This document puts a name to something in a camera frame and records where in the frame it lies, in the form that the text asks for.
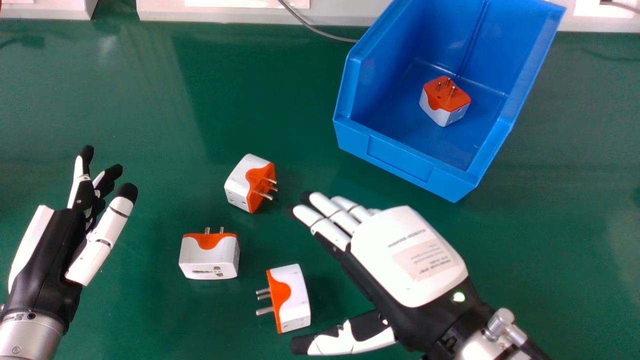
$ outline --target green tabletop surface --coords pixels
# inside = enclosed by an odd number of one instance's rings
[[[304,190],[415,208],[554,359],[640,358],[640,35],[559,33],[484,179],[451,204],[338,149],[349,44],[302,26],[140,22],[130,1],[103,3],[90,22],[0,20],[0,279],[36,207],[65,206],[83,145],[94,174],[120,162],[140,189],[58,359],[293,359],[294,335],[372,309],[284,215]],[[223,190],[247,153],[275,163],[280,188],[254,215]],[[237,279],[184,278],[182,235],[205,226],[237,233]],[[292,263],[312,326],[279,335],[254,291]],[[352,359],[419,357],[395,345]]]

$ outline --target orange and white plug adapter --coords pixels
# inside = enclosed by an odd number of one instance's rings
[[[471,104],[471,97],[447,76],[431,80],[422,88],[420,107],[442,127],[462,119],[467,113],[469,104]]]
[[[185,234],[182,237],[178,265],[187,279],[225,280],[238,276],[240,247],[236,234]]]
[[[300,265],[267,270],[269,287],[255,292],[258,300],[271,299],[273,306],[255,311],[257,316],[274,313],[278,333],[311,325],[311,307]]]
[[[253,214],[263,199],[273,200],[269,192],[278,191],[276,184],[274,164],[256,155],[247,154],[227,178],[225,192],[229,204]]]

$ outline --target blue plastic bin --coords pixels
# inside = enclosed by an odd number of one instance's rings
[[[511,131],[563,13],[538,0],[395,0],[347,57],[333,118],[340,148],[460,200]],[[440,75],[472,99],[447,127],[419,106]]]

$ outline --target label sticker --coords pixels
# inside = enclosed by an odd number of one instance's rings
[[[456,266],[456,260],[438,238],[401,250],[393,258],[413,281],[427,279]]]

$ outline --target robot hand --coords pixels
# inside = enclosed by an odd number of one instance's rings
[[[548,357],[508,309],[483,304],[460,255],[408,206],[367,209],[305,193],[289,214],[342,265],[375,310],[291,340],[294,354],[357,354],[402,344],[425,359]]]
[[[53,357],[76,314],[83,285],[107,258],[131,214],[138,189],[123,184],[97,221],[122,166],[92,181],[92,158],[93,147],[86,146],[76,159],[67,209],[39,206],[22,238],[0,312],[0,359]]]

